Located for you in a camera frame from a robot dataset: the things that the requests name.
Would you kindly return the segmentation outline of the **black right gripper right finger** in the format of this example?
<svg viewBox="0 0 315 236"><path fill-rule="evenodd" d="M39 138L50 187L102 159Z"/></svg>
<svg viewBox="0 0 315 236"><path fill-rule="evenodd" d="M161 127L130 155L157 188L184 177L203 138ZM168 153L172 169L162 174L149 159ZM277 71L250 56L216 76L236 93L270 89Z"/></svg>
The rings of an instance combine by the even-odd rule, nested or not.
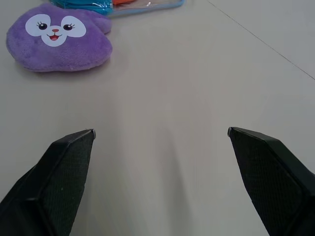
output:
<svg viewBox="0 0 315 236"><path fill-rule="evenodd" d="M315 236L315 174L278 139L239 127L227 135L269 236Z"/></svg>

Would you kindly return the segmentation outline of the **purple plush bunny face toy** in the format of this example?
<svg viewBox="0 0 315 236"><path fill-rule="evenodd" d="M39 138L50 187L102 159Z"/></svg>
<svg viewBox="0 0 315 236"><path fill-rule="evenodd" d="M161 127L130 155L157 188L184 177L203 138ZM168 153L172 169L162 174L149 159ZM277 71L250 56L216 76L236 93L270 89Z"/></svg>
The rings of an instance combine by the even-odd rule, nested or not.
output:
<svg viewBox="0 0 315 236"><path fill-rule="evenodd" d="M51 3L20 16L6 34L18 64L33 72L81 71L105 63L113 51L110 19L94 11L62 9Z"/></svg>

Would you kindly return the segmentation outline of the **clear pouch with orange cloth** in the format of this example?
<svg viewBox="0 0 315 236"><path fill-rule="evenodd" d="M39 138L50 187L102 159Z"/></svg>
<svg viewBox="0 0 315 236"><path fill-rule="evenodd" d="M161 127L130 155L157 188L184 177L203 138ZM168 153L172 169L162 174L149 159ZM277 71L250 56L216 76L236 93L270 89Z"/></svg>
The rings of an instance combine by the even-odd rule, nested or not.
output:
<svg viewBox="0 0 315 236"><path fill-rule="evenodd" d="M83 9L104 16L140 14L182 6L185 0L49 0L63 9Z"/></svg>

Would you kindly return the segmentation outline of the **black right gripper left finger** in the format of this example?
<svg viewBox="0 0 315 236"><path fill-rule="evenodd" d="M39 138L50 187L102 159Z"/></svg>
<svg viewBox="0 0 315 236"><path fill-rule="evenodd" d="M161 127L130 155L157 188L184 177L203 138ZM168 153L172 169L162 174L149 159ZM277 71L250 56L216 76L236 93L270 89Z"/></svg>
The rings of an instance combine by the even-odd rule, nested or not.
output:
<svg viewBox="0 0 315 236"><path fill-rule="evenodd" d="M85 190L93 129L54 141L0 202L0 236L69 236Z"/></svg>

